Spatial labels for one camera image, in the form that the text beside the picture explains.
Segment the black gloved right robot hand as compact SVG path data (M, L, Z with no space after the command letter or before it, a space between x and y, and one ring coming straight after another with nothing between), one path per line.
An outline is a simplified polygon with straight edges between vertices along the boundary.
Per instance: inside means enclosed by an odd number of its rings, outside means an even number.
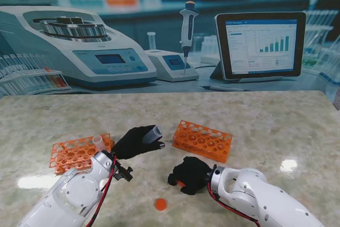
M184 184L181 188L182 193L195 195L207 186L211 172L212 169L205 162L196 157L186 156L181 164L173 168L167 183L176 186L181 182Z

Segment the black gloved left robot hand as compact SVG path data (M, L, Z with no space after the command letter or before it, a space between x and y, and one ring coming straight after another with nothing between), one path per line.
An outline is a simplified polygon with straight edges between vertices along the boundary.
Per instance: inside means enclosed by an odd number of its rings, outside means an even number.
M130 129L112 148L117 159L131 159L137 155L163 149L165 144L157 138L152 143L144 144L142 139L155 125Z

